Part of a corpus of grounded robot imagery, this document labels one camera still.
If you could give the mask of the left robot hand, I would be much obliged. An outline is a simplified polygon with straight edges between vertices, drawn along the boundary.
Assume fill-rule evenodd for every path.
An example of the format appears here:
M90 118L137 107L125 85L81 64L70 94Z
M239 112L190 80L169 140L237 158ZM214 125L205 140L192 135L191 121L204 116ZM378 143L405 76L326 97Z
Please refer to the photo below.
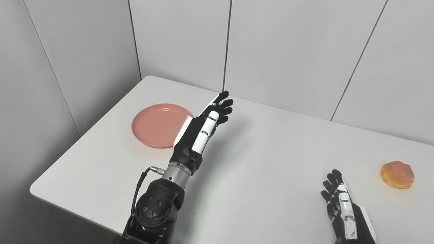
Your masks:
M192 176L202 164L202 153L216 128L229 120L233 104L226 90L211 100L199 116L187 116L176 136L169 162L185 166Z

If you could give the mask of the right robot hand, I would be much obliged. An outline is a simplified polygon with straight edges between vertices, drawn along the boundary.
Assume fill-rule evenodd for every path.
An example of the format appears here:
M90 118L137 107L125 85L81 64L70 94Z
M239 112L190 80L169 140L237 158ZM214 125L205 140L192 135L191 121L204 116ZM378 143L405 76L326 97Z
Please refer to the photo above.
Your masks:
M321 196L335 233L336 244L375 244L376 234L366 209L355 204L341 171L333 169L323 182Z

